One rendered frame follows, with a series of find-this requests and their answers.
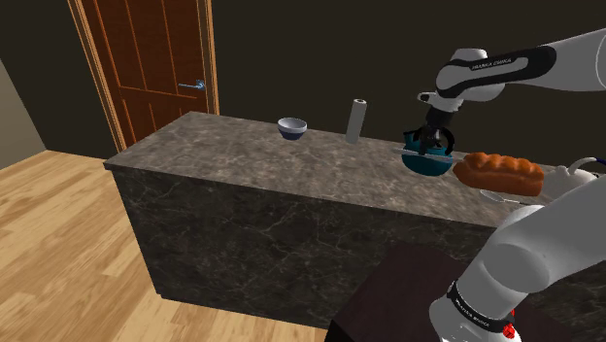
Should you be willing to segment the white teapot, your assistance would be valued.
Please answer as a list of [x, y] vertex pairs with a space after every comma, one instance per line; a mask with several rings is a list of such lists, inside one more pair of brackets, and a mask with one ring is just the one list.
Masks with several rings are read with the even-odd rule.
[[569, 166], [559, 165], [553, 171], [544, 175], [541, 193], [555, 200], [566, 192], [597, 179], [597, 176], [582, 169], [583, 165], [591, 162], [606, 165], [606, 160], [596, 157], [584, 157], [574, 161]]

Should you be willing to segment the grey paper towel roll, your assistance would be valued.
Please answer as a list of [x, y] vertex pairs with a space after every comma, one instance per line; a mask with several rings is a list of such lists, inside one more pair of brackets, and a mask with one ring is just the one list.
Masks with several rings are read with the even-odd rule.
[[353, 101], [350, 117], [348, 121], [348, 127], [346, 131], [346, 142], [349, 144], [356, 144], [360, 133], [361, 128], [364, 122], [365, 113], [367, 109], [367, 102], [363, 99], [355, 99]]

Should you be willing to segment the silver spoon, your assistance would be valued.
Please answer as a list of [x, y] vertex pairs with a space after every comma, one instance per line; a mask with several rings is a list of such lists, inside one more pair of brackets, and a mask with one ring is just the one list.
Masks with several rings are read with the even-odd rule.
[[494, 202], [498, 202], [498, 203], [513, 203], [513, 204], [519, 204], [519, 205], [523, 205], [523, 206], [528, 206], [528, 203], [520, 202], [519, 200], [515, 200], [515, 199], [505, 198], [505, 197], [499, 195], [498, 193], [495, 193], [495, 192], [490, 191], [490, 190], [481, 189], [480, 190], [480, 194], [482, 196], [484, 196], [485, 198], [487, 198], [489, 200], [492, 200]]

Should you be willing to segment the brown wooden door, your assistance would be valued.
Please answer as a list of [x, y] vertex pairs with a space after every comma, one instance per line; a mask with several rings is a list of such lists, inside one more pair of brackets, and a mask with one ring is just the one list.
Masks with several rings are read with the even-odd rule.
[[118, 151], [219, 113], [212, 0], [67, 0]]

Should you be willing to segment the brown bread loaf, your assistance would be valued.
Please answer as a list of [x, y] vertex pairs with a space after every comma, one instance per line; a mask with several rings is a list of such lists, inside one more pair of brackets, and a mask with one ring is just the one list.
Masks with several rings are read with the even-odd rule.
[[522, 196], [538, 196], [544, 182], [544, 172], [538, 164], [501, 154], [468, 154], [453, 167], [453, 172], [471, 188]]

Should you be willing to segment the white and blue bowl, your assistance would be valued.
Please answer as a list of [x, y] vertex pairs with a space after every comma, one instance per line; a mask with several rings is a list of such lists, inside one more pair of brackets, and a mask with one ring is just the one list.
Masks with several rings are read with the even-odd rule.
[[278, 129], [284, 139], [296, 141], [307, 131], [307, 122], [297, 118], [278, 120]]

